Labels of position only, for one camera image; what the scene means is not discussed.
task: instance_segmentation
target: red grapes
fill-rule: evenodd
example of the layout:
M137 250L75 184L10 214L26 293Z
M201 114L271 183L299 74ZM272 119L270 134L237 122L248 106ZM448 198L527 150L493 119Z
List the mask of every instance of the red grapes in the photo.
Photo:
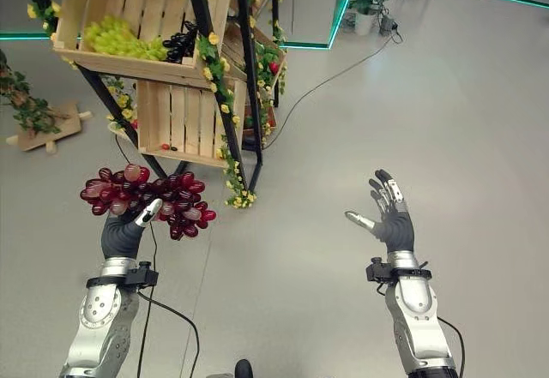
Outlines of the red grapes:
M175 240L183 235L196 237L198 228L208 228L208 222L216 217L208 210L199 193L205 184L195 180L195 174L185 172L159 178L149 183L150 171L143 166L128 164L123 171L112 172L109 168L99 170L99 178L86 181L80 197L92 206L93 215L111 211L122 215L130 211L140 213L156 198L163 200L157 220L170 226L170 237Z

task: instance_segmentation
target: green grapes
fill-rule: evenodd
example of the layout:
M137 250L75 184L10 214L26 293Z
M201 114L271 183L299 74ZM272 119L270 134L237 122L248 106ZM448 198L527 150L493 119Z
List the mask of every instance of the green grapes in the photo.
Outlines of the green grapes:
M86 27L84 41L99 54L120 57L164 61L168 52L160 37L148 42L137 39L128 22L112 15L106 15L100 24L92 22Z

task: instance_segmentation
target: gray floor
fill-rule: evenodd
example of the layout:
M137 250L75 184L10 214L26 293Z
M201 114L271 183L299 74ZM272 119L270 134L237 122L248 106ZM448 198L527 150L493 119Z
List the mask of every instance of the gray floor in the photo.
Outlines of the gray floor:
M302 102L265 153L253 209L222 206L223 176L193 165L218 220L181 243L156 225L157 296L200 328L197 377L230 371L240 357L260 378L403 376L390 316L365 279L383 245L342 214L376 214L365 178L379 166L408 198L439 314L467 341L467 376L540 376L546 368L549 12L498 0L395 0L391 9L405 44ZM304 91L381 42L343 33L330 52L291 51L279 119ZM105 110L48 47L2 45L37 96L78 98L95 118L55 156L2 144L2 378L59 371L85 279L101 261L102 219L77 194L101 166L124 165ZM10 117L2 108L2 136L14 130ZM151 251L146 232L141 258ZM144 308L122 377L136 376ZM459 362L455 335L447 336ZM188 376L194 350L189 328L154 309L143 376Z

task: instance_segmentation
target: robotic hand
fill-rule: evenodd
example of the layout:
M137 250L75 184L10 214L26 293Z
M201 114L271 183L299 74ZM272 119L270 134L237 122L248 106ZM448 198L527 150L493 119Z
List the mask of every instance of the robotic hand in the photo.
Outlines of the robotic hand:
M150 262L136 257L142 233L160 210L162 200L151 202L136 219L109 217L101 235L105 262L100 276L87 281L87 295L80 311L80 325L70 346L61 378L114 378L130 348L130 328L140 287L155 285L158 274Z
M387 246L387 263L372 258L369 281L388 284L385 302L394 321L395 342L408 378L457 378L443 330L437 320L437 296L429 286L431 272L413 254L413 225L406 202L393 177L376 171L370 180L381 222L354 211L345 215Z

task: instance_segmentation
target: black metal frame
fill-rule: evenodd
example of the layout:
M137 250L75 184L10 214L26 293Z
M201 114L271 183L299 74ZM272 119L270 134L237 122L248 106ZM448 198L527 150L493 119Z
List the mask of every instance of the black metal frame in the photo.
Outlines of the black metal frame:
M47 4L51 5L50 0L33 0L38 4ZM213 31L212 19L209 13L208 0L190 0L196 17L196 24L198 26L199 33L208 37L209 34ZM275 24L278 21L279 17L279 8L278 0L272 0L273 3L273 31L275 30ZM250 7L248 6L248 0L238 0L238 24L240 26L240 32L242 35L242 42L244 47L244 61L246 65L247 73L247 88L248 96L250 98L251 105L251 115L253 119L253 129L254 129L254 142L251 145L245 146L245 149L250 149L256 153L256 166L251 177L251 180L248 182L245 178L244 167L241 166L239 175L242 177L242 183L244 189L253 191L256 187L257 179L259 178L259 173L261 171L263 157L262 157L262 130L259 114L259 103L257 100L257 77L256 77L256 48L255 41L253 40L252 31L250 28ZM77 65L78 69L89 83L89 85L94 89L95 93L101 99L107 110L112 114L115 121L122 126L130 141L138 148L138 138L136 130L131 126L124 116L120 108L118 107L116 101L112 97L111 93L107 89L106 85L101 80L101 75L115 75L110 73L103 73L100 71L94 71L90 69L83 68L81 65ZM171 82L157 81L169 85L178 85ZM224 97L222 94L215 93L215 99L218 102L218 105L221 106L224 104ZM278 107L279 104L279 84L278 81L274 86L274 106ZM225 127L227 145L229 151L235 161L238 161L242 164L242 155L240 152L240 147L238 145L238 139L236 131L234 128L234 123L232 122L232 113L226 114L220 110L221 119L223 121L223 126ZM150 165L152 170L156 173L158 177L167 177L166 172L159 164L158 160L153 155L142 155L143 158ZM175 173L181 173L187 167L189 163L187 161L181 161L176 169Z

